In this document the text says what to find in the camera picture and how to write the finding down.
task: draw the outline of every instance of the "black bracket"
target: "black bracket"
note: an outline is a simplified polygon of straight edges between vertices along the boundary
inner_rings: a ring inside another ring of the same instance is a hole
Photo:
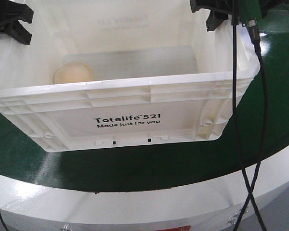
[[[32,35],[18,20],[32,23],[33,10],[26,4],[0,0],[0,33],[7,34],[22,44],[29,45]]]
[[[259,0],[262,17],[265,18],[271,8],[284,1],[286,0]],[[211,10],[206,21],[207,31],[214,31],[232,13],[232,0],[190,0],[190,4],[193,13],[202,8]]]

